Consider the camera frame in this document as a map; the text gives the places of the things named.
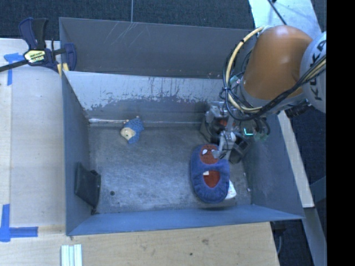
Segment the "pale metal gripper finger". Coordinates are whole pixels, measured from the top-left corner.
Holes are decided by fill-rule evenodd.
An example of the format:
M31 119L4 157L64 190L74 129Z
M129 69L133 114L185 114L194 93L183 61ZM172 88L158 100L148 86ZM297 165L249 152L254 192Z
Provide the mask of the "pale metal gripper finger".
M216 150L213 150L212 155L215 159L222 159L225 156L224 148L227 146L227 140L224 133L219 135L219 145Z
M228 160L230 158L231 151L234 148L236 135L232 131L227 131L225 140L226 140L226 159Z

